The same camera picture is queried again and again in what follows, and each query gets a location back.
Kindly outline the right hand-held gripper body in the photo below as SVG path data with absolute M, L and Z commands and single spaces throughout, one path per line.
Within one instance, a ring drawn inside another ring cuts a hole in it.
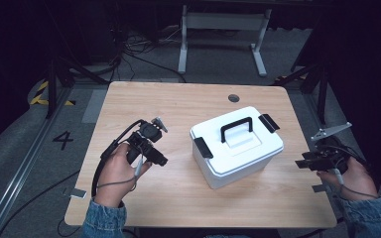
M 314 152 L 321 152 L 325 155 L 323 159 L 312 160 L 321 164 L 321 171 L 338 169 L 341 173 L 345 173 L 348 169 L 347 161 L 350 157 L 347 148 L 335 136 L 345 129 L 352 126 L 350 122 L 333 126 L 329 128 L 319 128 L 318 132 L 311 136 L 311 140 L 315 142 Z

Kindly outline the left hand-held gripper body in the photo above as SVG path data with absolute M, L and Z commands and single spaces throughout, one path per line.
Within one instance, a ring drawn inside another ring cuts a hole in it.
M 142 121 L 139 129 L 127 139 L 130 145 L 127 154 L 128 163 L 132 164 L 138 156 L 146 158 L 147 153 L 155 148 L 153 144 L 162 138 L 162 132 L 168 132 L 168 130 L 160 117 L 154 118 L 151 122 Z

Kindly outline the person's right hand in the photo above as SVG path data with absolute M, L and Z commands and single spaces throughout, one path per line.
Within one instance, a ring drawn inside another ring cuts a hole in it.
M 319 171 L 317 176 L 329 183 L 343 199 L 372 200 L 380 197 L 373 178 L 362 164 L 349 158 L 347 166 L 347 171 L 342 175 Z

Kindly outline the person's left hand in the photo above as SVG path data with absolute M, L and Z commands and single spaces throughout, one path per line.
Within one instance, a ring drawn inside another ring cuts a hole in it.
M 101 205 L 117 207 L 123 197 L 131 191 L 137 179 L 151 166 L 144 163 L 139 172 L 127 162 L 129 146 L 121 144 L 107 160 L 98 180 L 95 201 Z

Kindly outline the black metal stand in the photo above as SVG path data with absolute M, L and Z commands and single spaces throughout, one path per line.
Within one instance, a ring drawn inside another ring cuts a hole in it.
M 317 117 L 321 124 L 325 123 L 325 101 L 327 94 L 327 83 L 329 79 L 329 72 L 327 71 L 325 63 L 316 63 L 305 66 L 290 75 L 279 76 L 273 82 L 273 86 L 284 86 L 291 81 L 304 77 L 304 82 L 300 86 L 302 94 L 312 94 L 314 89 L 318 87 L 317 95 Z
M 90 78 L 92 81 L 107 85 L 109 81 L 103 79 L 98 76 L 96 73 L 91 72 L 86 69 L 84 66 L 70 61 L 68 59 L 56 56 L 53 57 L 50 61 L 48 68 L 48 96 L 49 96 L 49 104 L 48 104 L 48 113 L 46 118 L 51 119 L 52 116 L 56 113 L 58 103 L 57 103 L 57 81 L 61 83 L 63 87 L 73 87 L 74 79 L 73 75 L 70 72 L 71 69 L 76 70 L 79 74 L 84 75 L 85 77 Z

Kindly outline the yellow black floor tape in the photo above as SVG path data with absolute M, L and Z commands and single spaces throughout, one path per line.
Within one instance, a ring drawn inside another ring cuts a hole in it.
M 44 80 L 39 88 L 37 89 L 35 95 L 33 96 L 32 100 L 30 101 L 30 105 L 35 105 L 35 104 L 40 104 L 40 105 L 49 105 L 49 100 L 48 99 L 43 99 L 42 95 L 45 92 L 45 89 L 48 87 L 49 83 L 47 80 Z M 75 100 L 67 100 L 65 102 L 66 106 L 74 106 L 76 105 Z

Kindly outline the aluminium floor rail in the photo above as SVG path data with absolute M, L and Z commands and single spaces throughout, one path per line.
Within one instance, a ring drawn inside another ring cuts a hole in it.
M 21 191 L 37 157 L 43 147 L 45 138 L 49 134 L 58 114 L 62 110 L 65 102 L 68 100 L 71 93 L 71 88 L 63 88 L 59 96 L 57 97 L 57 102 L 55 103 L 54 113 L 49 119 L 45 119 L 40 130 L 32 145 L 30 146 L 26 156 L 23 158 L 22 163 L 16 170 L 15 174 L 9 181 L 5 192 L 0 199 L 0 229 L 3 226 L 4 220 L 6 219 L 11 207 L 13 206 L 19 192 Z

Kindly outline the white metal table frame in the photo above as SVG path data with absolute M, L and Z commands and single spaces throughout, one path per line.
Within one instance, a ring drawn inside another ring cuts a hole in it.
M 262 14 L 234 14 L 234 13 L 198 13 L 190 12 L 188 6 L 183 6 L 181 19 L 182 42 L 179 55 L 178 72 L 185 73 L 188 58 L 188 29 L 197 30 L 233 30 L 257 31 L 257 42 L 250 45 L 258 74 L 266 76 L 267 70 L 261 56 L 261 46 L 271 18 L 271 9 Z

